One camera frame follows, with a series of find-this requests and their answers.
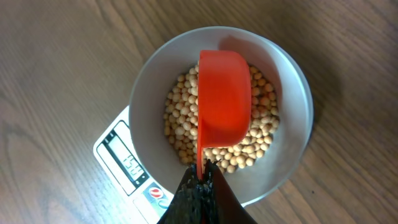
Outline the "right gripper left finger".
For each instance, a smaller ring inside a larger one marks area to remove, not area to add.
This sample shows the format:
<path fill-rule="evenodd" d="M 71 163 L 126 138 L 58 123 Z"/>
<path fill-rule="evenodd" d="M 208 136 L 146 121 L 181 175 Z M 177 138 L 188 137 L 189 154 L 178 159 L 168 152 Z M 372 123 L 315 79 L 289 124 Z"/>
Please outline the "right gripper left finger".
<path fill-rule="evenodd" d="M 204 194 L 203 181 L 197 177 L 197 166 L 191 165 L 158 224 L 201 224 Z"/>

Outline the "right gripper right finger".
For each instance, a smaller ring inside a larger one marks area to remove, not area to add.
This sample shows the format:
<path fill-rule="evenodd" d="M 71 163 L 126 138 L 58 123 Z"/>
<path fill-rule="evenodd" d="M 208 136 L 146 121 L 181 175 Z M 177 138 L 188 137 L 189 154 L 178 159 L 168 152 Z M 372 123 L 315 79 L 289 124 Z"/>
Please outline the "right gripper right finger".
<path fill-rule="evenodd" d="M 257 224 L 237 200 L 219 167 L 206 161 L 205 179 L 210 181 L 210 194 L 204 201 L 205 223 Z"/>

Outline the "red plastic measuring scoop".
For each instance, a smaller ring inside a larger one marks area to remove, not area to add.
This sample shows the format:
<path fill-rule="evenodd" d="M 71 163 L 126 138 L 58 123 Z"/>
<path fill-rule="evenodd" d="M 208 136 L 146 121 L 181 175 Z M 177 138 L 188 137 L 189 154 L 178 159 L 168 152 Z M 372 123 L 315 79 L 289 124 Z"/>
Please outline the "red plastic measuring scoop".
<path fill-rule="evenodd" d="M 203 150 L 239 143 L 251 120 L 251 79 L 245 59 L 227 50 L 201 50 L 198 76 L 197 176 Z"/>

